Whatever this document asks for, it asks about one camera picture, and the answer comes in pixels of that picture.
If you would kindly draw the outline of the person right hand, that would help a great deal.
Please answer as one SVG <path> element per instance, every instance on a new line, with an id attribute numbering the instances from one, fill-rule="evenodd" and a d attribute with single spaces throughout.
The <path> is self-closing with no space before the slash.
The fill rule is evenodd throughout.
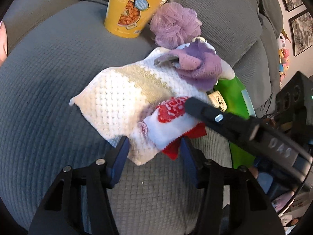
<path id="1" fill-rule="evenodd" d="M 283 211 L 284 213 L 285 209 L 290 207 L 290 205 L 293 203 L 294 200 L 290 201 L 293 196 L 294 191 L 289 191 L 274 199 L 271 204 L 275 209 L 275 212 L 278 213 L 279 211 Z"/>

